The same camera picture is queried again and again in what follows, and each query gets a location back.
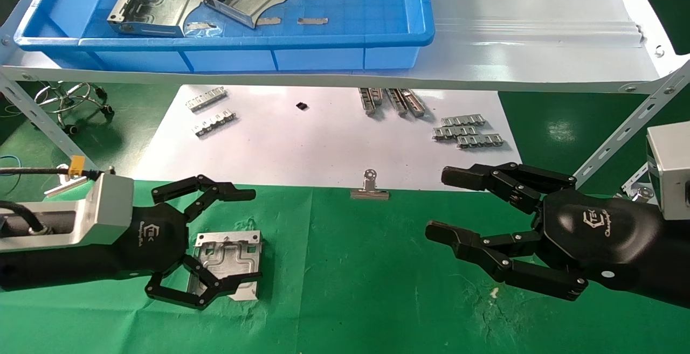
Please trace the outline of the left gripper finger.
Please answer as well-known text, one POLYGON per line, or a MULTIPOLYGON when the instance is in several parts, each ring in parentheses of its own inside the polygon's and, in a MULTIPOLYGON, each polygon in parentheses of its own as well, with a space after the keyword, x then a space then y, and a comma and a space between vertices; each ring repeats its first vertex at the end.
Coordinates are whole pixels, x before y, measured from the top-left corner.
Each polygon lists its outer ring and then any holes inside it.
POLYGON ((146 295, 150 299, 160 302, 204 310, 218 297, 236 293, 240 284, 244 282, 254 282, 262 277, 262 272, 249 272, 219 278, 191 255, 182 256, 173 268, 178 268, 180 266, 189 270, 192 277, 196 277, 205 285, 205 290, 202 294, 196 295, 195 293, 188 293, 182 290, 165 287, 162 285, 162 280, 164 278, 163 273, 155 272, 152 274, 145 287, 146 295))
POLYGON ((256 198, 256 190, 254 189, 237 189, 231 182, 215 182, 205 175, 197 175, 160 185, 152 189, 151 195, 153 202, 160 204, 195 192, 202 194, 183 211, 187 224, 195 221, 205 209, 216 201, 245 202, 256 198))

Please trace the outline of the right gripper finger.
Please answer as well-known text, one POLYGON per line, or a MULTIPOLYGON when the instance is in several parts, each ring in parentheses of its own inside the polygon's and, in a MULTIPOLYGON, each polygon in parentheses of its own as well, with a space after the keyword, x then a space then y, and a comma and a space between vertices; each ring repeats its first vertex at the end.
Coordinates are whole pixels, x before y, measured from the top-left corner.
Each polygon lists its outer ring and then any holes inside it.
POLYGON ((451 247, 456 259, 479 266, 494 281, 574 302, 588 281, 566 268, 555 269, 521 261, 545 251, 547 239, 537 231, 496 234, 479 233, 438 221, 426 224, 427 239, 451 247))
POLYGON ((459 189, 486 190, 518 211, 533 214, 541 204, 542 195, 574 189, 576 177, 518 163, 484 165, 470 168, 446 166, 441 172, 444 185, 459 189))

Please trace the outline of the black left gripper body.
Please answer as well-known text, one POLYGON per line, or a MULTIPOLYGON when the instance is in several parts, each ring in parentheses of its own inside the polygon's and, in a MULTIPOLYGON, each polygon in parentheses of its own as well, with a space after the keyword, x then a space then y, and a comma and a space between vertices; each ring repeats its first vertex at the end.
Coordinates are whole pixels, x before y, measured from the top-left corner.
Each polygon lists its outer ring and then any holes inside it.
POLYGON ((133 207, 129 227, 114 242, 114 278, 168 274, 187 248, 187 219, 182 212, 167 203, 133 207))

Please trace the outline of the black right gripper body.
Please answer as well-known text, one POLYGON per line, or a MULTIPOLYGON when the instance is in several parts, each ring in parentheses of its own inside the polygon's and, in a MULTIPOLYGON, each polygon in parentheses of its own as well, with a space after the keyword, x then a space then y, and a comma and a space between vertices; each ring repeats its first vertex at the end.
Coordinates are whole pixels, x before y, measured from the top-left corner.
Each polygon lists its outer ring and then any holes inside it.
POLYGON ((543 197, 534 224, 536 255, 550 268, 611 290, 643 290, 664 219, 657 206, 566 189, 543 197))

